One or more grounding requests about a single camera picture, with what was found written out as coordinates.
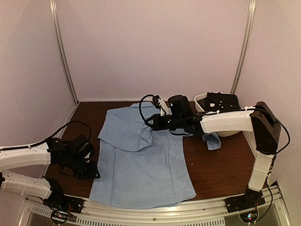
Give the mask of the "white plastic basket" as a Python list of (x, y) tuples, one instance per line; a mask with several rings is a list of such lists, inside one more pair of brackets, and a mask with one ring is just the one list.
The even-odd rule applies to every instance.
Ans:
[[(194, 97), (194, 104), (198, 113), (205, 112), (205, 98), (207, 93), (199, 94)], [(239, 122), (235, 122), (235, 116), (238, 116), (239, 112), (234, 113), (218, 113), (214, 115), (206, 115), (203, 121), (200, 123), (204, 126), (205, 133), (215, 132), (219, 137), (233, 136), (243, 129), (243, 126), (239, 125)]]

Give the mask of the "light blue long sleeve shirt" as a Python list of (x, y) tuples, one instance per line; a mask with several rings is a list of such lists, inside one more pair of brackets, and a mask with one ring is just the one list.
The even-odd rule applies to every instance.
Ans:
[(142, 120), (158, 112), (149, 102), (107, 111), (98, 136), (100, 178), (93, 181), (91, 200), (117, 208), (151, 209), (196, 196), (184, 158), (187, 136), (153, 131)]

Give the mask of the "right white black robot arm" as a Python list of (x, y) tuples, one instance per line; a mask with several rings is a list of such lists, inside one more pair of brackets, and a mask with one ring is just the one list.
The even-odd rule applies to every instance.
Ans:
[(258, 192), (262, 190), (278, 153), (281, 132), (280, 121), (265, 102), (243, 109), (193, 113), (186, 96), (172, 96), (166, 102), (158, 95), (151, 95), (151, 98), (160, 113), (149, 118), (143, 117), (142, 120), (155, 131), (182, 129), (189, 135), (201, 136), (215, 132), (252, 132), (258, 154), (248, 183), (248, 192), (241, 197), (241, 204), (250, 208), (258, 202)]

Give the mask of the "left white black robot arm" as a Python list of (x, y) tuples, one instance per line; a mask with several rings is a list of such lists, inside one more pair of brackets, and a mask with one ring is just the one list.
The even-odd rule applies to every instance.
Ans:
[(62, 141), (52, 137), (36, 144), (4, 147), (0, 150), (0, 190), (49, 199), (57, 209), (63, 209), (68, 200), (55, 179), (32, 178), (12, 170), (35, 165), (59, 165), (71, 169), (74, 178), (99, 179), (97, 164), (91, 160), (94, 153), (94, 146), (82, 134), (74, 140)]

